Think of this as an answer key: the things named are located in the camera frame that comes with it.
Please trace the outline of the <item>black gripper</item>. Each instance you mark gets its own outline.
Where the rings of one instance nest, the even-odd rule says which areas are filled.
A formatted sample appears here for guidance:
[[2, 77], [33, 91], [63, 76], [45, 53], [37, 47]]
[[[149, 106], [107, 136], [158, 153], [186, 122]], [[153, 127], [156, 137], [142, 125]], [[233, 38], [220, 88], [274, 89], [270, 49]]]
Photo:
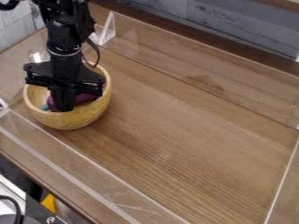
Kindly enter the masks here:
[[63, 54], [47, 53], [50, 58], [46, 61], [22, 66], [25, 83], [47, 88], [50, 111], [67, 112], [74, 108], [75, 95], [102, 95], [105, 78], [83, 65], [81, 50]]

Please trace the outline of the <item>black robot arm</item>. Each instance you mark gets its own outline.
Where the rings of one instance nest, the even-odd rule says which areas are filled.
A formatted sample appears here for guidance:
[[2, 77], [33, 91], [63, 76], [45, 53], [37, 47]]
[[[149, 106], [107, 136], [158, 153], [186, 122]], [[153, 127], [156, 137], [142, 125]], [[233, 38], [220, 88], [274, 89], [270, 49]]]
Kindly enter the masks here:
[[105, 77], [93, 69], [99, 51], [89, 38], [94, 19], [89, 14], [89, 0], [31, 0], [38, 6], [47, 29], [46, 51], [50, 56], [41, 63], [26, 63], [25, 84], [46, 87], [55, 109], [71, 111], [79, 94], [101, 96]]

